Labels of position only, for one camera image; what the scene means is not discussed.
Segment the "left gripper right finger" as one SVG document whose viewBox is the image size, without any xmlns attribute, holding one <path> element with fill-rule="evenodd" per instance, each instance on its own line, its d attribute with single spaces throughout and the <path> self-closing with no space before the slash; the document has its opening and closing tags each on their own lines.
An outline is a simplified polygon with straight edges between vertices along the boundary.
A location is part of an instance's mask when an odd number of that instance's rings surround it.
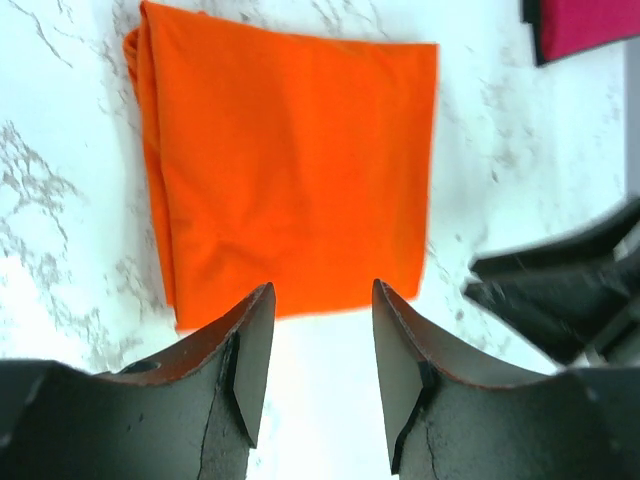
<svg viewBox="0 0 640 480">
<path fill-rule="evenodd" d="M 638 477 L 637 368 L 523 369 L 429 321 L 379 280 L 372 323 L 398 477 Z"/>
</svg>

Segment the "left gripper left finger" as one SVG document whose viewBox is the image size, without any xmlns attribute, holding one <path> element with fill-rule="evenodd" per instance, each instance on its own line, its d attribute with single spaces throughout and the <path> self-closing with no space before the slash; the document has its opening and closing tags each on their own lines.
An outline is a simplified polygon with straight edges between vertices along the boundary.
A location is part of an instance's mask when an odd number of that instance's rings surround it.
<svg viewBox="0 0 640 480">
<path fill-rule="evenodd" d="M 242 479 L 258 441 L 275 290 L 117 373 L 1 364 L 5 479 Z"/>
</svg>

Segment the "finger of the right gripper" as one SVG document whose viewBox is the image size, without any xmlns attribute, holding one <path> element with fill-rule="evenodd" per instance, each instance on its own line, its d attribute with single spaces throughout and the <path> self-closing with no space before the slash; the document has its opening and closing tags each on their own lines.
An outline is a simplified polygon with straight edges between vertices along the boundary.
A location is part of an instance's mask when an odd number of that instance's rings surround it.
<svg viewBox="0 0 640 480">
<path fill-rule="evenodd" d="M 639 200 L 631 199 L 594 224 L 528 249 L 476 256 L 469 270 L 479 278 L 613 259 L 614 249 L 639 224 Z"/>
<path fill-rule="evenodd" d="M 464 295 L 554 361 L 639 363 L 639 261 L 475 261 Z"/>
</svg>

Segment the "orange t shirt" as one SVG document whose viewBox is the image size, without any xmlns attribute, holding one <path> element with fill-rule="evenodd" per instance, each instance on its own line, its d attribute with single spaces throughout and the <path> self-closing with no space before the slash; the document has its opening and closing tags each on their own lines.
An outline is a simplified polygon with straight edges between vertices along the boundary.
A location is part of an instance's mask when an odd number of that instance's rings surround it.
<svg viewBox="0 0 640 480">
<path fill-rule="evenodd" d="M 272 283 L 279 317 L 420 289 L 439 48 L 275 32 L 144 1 L 123 51 L 181 331 Z"/>
</svg>

